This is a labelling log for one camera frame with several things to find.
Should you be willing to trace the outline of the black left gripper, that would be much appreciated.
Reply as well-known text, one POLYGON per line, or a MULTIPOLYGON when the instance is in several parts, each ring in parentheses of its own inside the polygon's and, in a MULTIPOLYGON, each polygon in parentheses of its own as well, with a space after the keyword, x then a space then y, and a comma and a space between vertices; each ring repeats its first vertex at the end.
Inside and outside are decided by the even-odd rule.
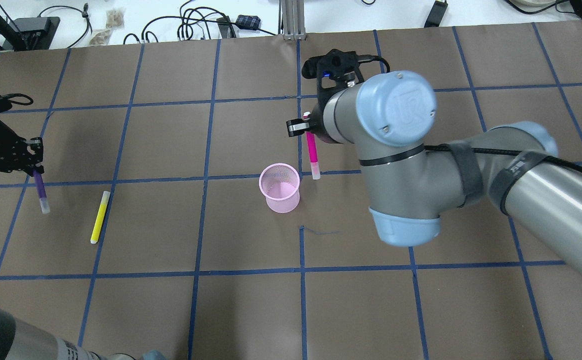
POLYGON ((26 140, 0 120, 0 173, 44 174, 44 139, 26 140))

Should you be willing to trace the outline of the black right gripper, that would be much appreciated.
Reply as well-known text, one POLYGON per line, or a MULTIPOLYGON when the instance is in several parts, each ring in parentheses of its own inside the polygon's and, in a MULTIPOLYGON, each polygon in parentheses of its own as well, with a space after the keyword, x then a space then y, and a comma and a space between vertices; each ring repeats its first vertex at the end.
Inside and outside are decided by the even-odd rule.
POLYGON ((285 122, 289 138, 300 137, 311 132, 321 142, 329 143, 329 134, 325 128, 324 112, 328 100, 318 98, 316 105, 310 112, 310 118, 294 118, 285 122))

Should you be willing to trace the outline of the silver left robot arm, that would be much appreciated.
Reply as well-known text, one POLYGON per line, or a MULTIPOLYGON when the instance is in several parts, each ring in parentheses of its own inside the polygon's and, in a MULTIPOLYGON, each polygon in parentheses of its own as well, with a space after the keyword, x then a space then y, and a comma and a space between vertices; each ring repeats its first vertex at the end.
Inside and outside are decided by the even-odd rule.
MULTIPOLYGON (((11 95, 0 95, 0 113, 11 109, 11 95)), ((44 167, 41 137, 26 139, 0 119, 0 173, 23 172, 39 180, 44 167)), ((0 360, 103 360, 85 350, 0 309, 0 360)))

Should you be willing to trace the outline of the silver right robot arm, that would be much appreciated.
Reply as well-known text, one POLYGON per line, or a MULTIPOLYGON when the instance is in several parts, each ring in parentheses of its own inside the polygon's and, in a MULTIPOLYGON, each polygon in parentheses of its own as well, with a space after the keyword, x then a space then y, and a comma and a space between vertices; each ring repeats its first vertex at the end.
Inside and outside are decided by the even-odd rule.
POLYGON ((289 137, 313 133, 355 147, 384 243, 428 243, 440 233, 442 212, 487 198, 582 276, 582 166, 559 158, 554 138, 533 121, 426 145, 437 110, 424 77, 391 71, 346 80, 286 129, 289 137))

